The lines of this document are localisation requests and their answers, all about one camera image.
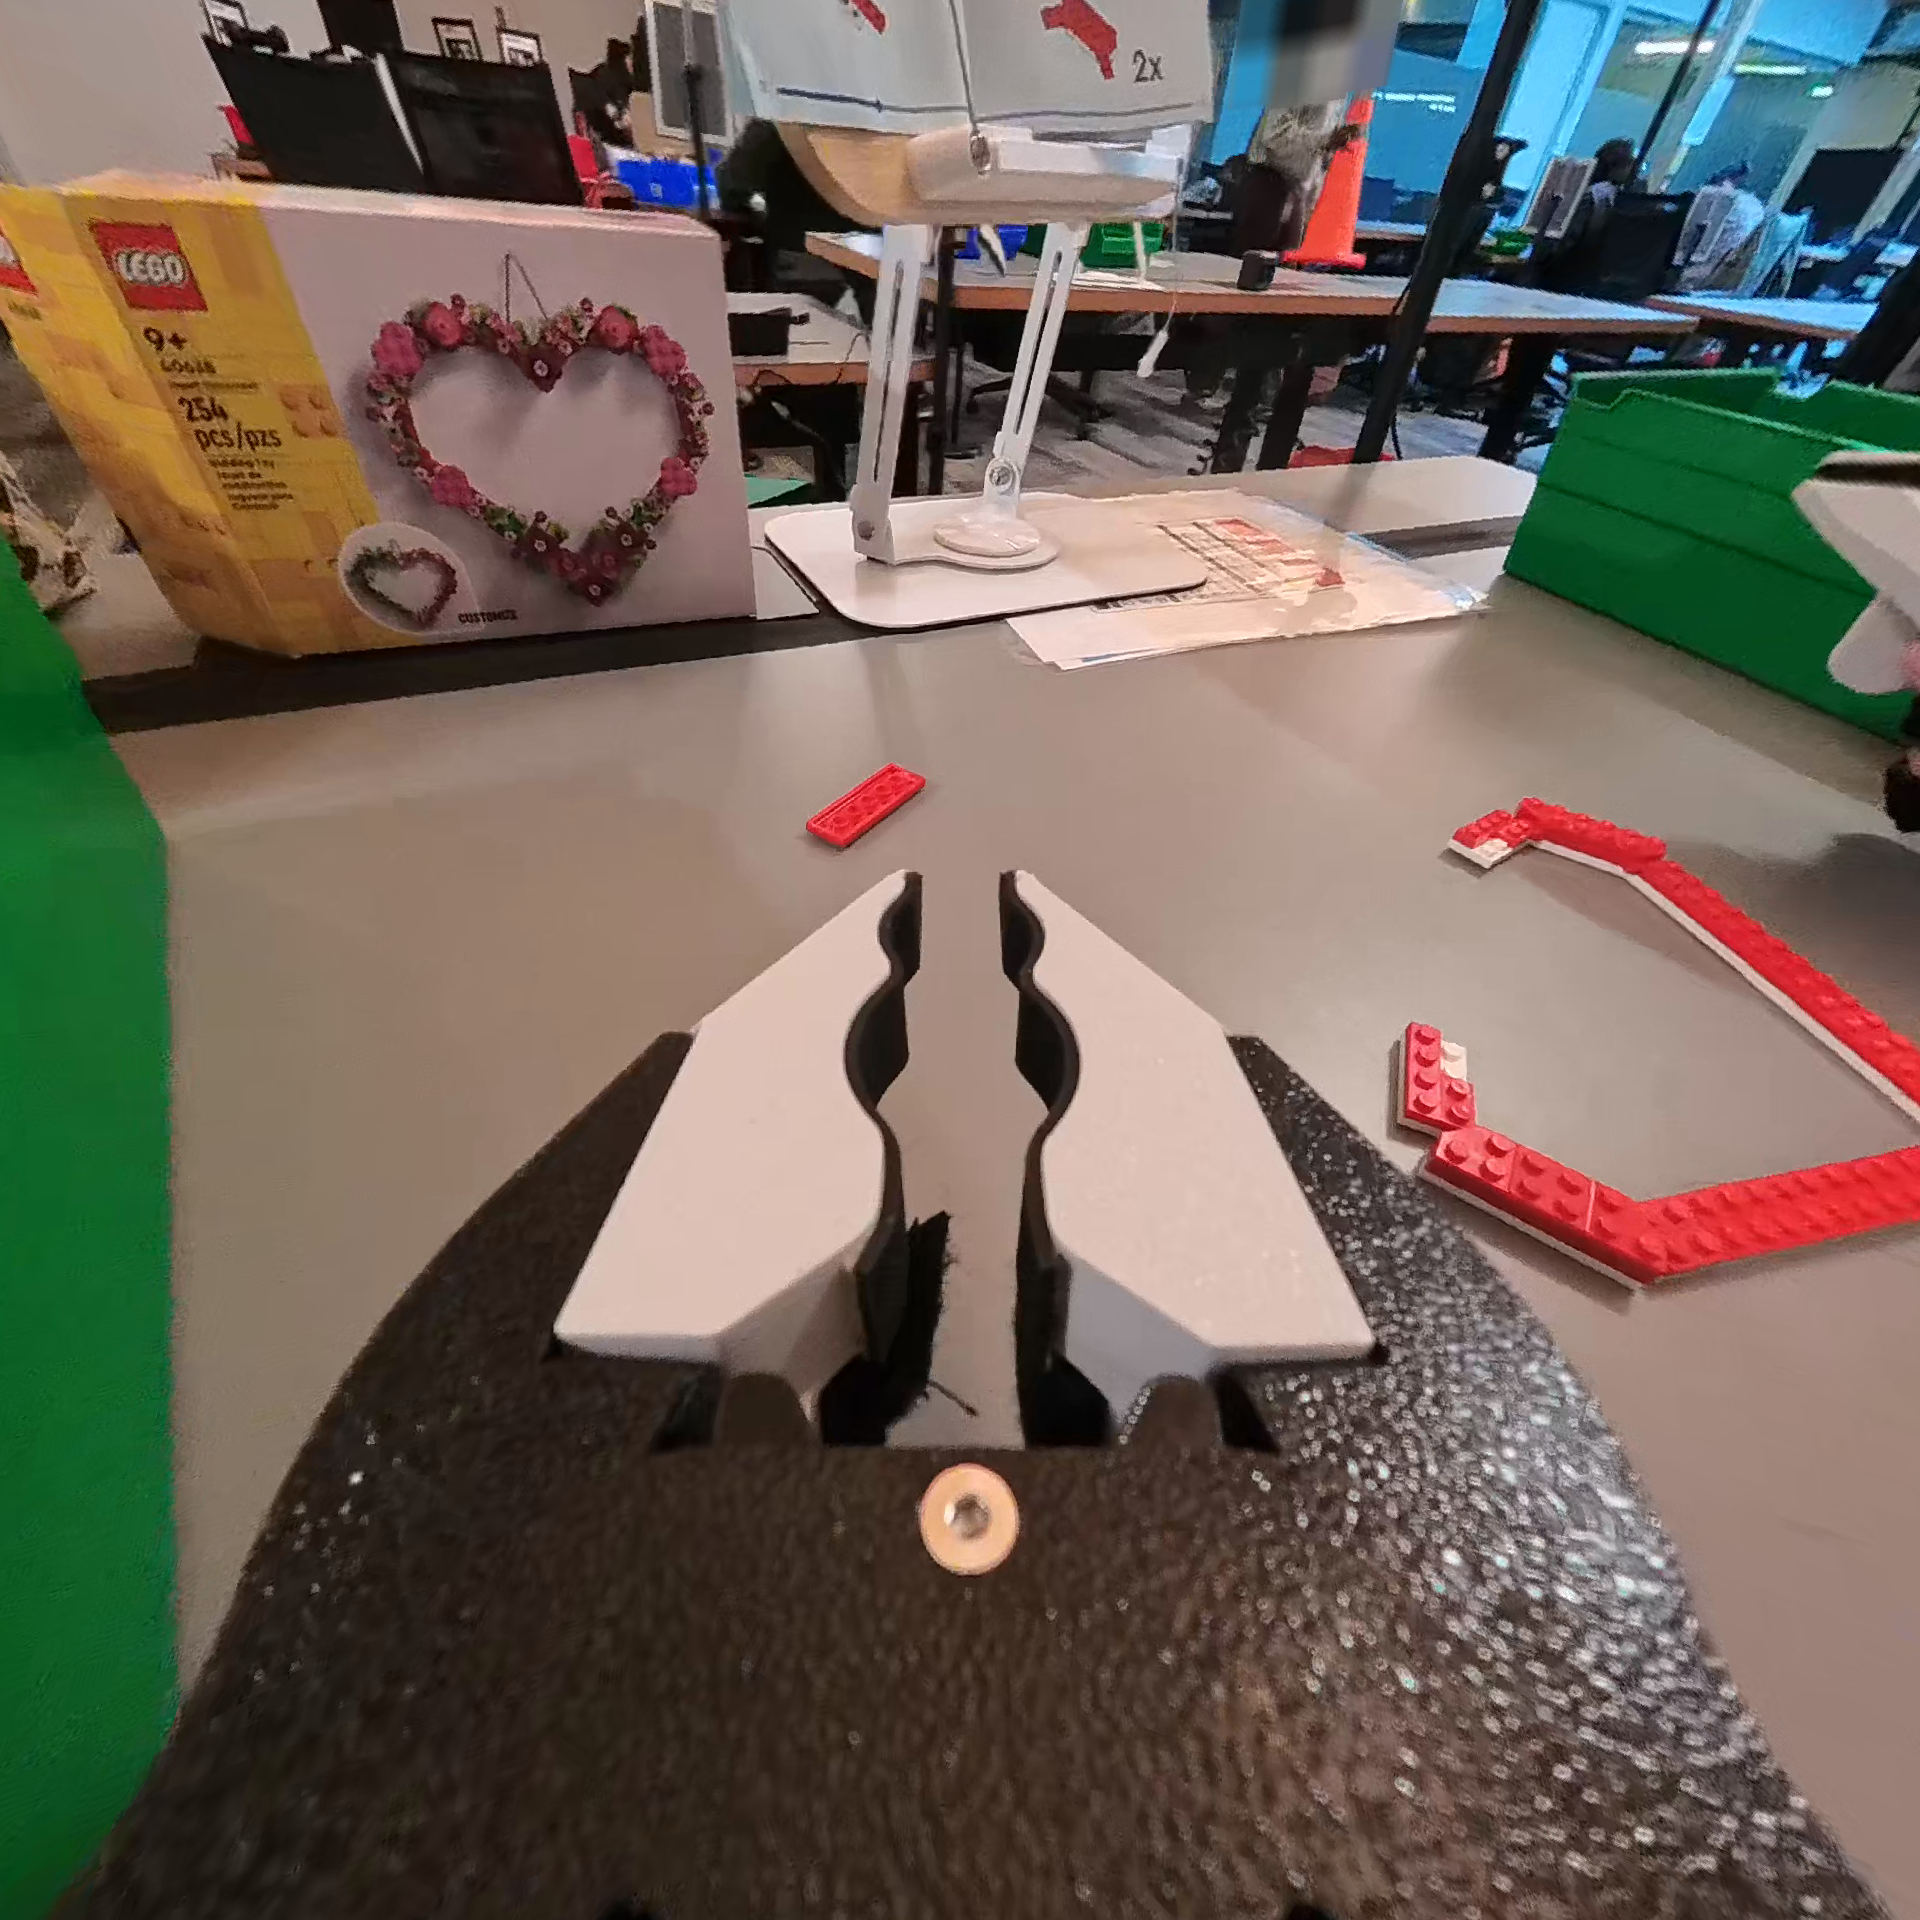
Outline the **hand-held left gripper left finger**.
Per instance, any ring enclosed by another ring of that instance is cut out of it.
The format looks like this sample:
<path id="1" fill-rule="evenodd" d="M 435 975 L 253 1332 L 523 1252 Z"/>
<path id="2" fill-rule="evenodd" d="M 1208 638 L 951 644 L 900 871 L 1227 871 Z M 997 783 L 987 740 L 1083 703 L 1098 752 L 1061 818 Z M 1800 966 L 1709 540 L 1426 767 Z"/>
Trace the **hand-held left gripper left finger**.
<path id="1" fill-rule="evenodd" d="M 792 1390 L 879 1446 L 927 1385 L 946 1224 L 904 1207 L 879 1104 L 907 1066 L 923 881 L 875 882 L 691 1031 L 554 1337 Z"/>

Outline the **orange traffic cone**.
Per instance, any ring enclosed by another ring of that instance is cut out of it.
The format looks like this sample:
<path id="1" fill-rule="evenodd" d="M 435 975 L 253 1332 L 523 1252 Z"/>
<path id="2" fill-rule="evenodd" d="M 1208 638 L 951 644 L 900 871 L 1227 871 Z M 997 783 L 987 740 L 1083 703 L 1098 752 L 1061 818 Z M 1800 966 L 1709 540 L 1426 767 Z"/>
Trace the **orange traffic cone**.
<path id="1" fill-rule="evenodd" d="M 1359 185 L 1366 137 L 1374 121 L 1374 95 L 1356 96 L 1342 116 L 1338 145 L 1318 187 L 1302 243 L 1285 254 L 1285 263 L 1315 272 L 1362 272 L 1366 260 L 1358 251 Z"/>

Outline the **printed paper sheets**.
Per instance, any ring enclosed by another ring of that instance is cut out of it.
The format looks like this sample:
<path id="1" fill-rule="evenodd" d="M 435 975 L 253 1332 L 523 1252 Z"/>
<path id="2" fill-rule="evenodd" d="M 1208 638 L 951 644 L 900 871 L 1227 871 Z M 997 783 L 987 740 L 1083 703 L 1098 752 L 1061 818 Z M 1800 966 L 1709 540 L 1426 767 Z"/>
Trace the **printed paper sheets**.
<path id="1" fill-rule="evenodd" d="M 1301 518 L 1208 514 L 1158 531 L 1203 563 L 1200 585 L 1014 616 L 1019 644 L 1043 665 L 1078 671 L 1423 626 L 1484 601 L 1480 588 Z"/>

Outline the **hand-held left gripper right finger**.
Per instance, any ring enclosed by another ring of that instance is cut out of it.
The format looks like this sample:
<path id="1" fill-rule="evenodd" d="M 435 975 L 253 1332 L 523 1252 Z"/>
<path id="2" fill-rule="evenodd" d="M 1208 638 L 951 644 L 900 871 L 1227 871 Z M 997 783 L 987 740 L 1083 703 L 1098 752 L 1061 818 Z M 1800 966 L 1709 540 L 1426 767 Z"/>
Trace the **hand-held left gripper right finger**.
<path id="1" fill-rule="evenodd" d="M 1014 1394 L 1031 1450 L 1098 1450 L 1163 1380 L 1366 1363 L 1376 1332 L 1227 1030 L 1054 894 L 998 876 L 1023 1151 Z"/>

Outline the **white book stand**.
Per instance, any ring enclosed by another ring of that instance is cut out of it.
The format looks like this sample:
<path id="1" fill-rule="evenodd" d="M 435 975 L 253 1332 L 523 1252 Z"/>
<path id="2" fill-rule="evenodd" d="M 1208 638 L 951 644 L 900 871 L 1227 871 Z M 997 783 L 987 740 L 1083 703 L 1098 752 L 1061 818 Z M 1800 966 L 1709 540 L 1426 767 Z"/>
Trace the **white book stand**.
<path id="1" fill-rule="evenodd" d="M 879 228 L 870 361 L 855 476 L 840 511 L 786 512 L 765 540 L 844 619 L 888 633 L 1190 593 L 1207 566 L 1151 512 L 1112 502 L 1022 502 L 1023 464 L 1093 219 L 1158 209 L 1178 192 L 1180 155 L 1144 146 L 1061 142 L 1023 129 L 919 135 L 782 124 L 805 178 L 837 209 Z M 1037 212 L 1046 243 L 1023 312 L 1002 427 L 980 491 L 896 503 L 927 263 L 956 224 Z"/>

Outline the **small red lego plate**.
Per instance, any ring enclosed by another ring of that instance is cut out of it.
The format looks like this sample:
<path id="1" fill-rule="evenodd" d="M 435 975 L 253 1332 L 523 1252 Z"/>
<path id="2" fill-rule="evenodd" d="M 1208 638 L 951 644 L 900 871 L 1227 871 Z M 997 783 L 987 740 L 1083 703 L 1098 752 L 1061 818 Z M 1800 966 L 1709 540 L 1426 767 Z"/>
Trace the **small red lego plate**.
<path id="1" fill-rule="evenodd" d="M 820 846 L 845 852 L 868 833 L 891 820 L 925 787 L 923 775 L 888 762 L 861 778 L 848 794 L 814 812 L 805 820 L 805 833 Z"/>

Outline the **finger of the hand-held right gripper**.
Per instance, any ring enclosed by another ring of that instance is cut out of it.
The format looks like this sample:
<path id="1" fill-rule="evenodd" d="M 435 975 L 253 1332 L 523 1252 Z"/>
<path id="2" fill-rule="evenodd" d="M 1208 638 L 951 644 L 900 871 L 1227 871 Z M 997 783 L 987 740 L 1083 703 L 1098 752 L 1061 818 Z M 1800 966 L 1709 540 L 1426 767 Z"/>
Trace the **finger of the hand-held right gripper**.
<path id="1" fill-rule="evenodd" d="M 1916 694 L 1917 457 L 1835 450 L 1792 502 L 1870 588 L 1864 610 L 1829 655 L 1830 679 L 1856 694 Z"/>

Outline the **green plastic bin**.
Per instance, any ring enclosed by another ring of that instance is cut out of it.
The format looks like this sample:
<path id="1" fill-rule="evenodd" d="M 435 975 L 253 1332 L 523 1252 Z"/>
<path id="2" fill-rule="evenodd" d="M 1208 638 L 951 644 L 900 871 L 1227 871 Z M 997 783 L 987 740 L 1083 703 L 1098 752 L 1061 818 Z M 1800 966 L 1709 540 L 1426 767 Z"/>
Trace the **green plastic bin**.
<path id="1" fill-rule="evenodd" d="M 3 1915 L 179 1699 L 166 855 L 3 560 Z"/>
<path id="2" fill-rule="evenodd" d="M 1778 370 L 1579 375 L 1507 571 L 1883 740 L 1908 695 L 1843 689 L 1829 655 L 1868 580 L 1792 491 L 1832 452 L 1917 450 L 1917 399 Z"/>

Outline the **red lego heart frame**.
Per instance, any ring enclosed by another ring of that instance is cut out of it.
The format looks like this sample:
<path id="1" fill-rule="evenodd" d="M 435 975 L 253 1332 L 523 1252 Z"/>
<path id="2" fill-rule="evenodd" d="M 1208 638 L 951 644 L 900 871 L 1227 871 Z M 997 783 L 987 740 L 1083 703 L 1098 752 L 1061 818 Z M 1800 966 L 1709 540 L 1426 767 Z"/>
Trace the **red lego heart frame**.
<path id="1" fill-rule="evenodd" d="M 1447 848 L 1478 873 L 1540 851 L 1623 881 L 1891 1107 L 1917 1119 L 1917 1044 L 1675 862 L 1664 840 L 1525 799 L 1455 828 Z M 1406 1025 L 1397 1044 L 1395 1120 L 1426 1140 L 1422 1177 L 1430 1186 L 1632 1291 L 1917 1224 L 1916 1145 L 1632 1199 L 1484 1123 L 1466 1049 L 1422 1022 Z"/>

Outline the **black tripod pole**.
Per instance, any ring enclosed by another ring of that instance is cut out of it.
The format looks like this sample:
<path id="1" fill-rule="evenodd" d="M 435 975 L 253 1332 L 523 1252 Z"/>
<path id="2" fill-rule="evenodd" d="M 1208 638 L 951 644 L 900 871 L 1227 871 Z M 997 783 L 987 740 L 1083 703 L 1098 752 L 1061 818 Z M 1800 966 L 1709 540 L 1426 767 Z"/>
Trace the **black tripod pole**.
<path id="1" fill-rule="evenodd" d="M 1480 187 L 1494 155 L 1503 105 L 1538 12 L 1540 2 L 1503 2 L 1500 34 L 1484 68 L 1471 114 L 1447 167 L 1438 204 L 1430 210 L 1423 246 L 1386 326 L 1376 387 L 1351 448 L 1354 467 L 1378 464 L 1383 460 L 1438 296 L 1452 275 L 1459 246 L 1480 204 Z"/>

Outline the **lego set box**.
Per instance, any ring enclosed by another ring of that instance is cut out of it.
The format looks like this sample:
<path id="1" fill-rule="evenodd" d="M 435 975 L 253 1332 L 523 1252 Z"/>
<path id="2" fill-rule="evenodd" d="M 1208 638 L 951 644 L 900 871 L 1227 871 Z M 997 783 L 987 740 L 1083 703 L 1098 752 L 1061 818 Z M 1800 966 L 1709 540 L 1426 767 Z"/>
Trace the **lego set box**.
<path id="1" fill-rule="evenodd" d="M 5 330 L 205 641 L 348 656 L 755 612 L 723 249 L 659 210 L 5 185 Z"/>

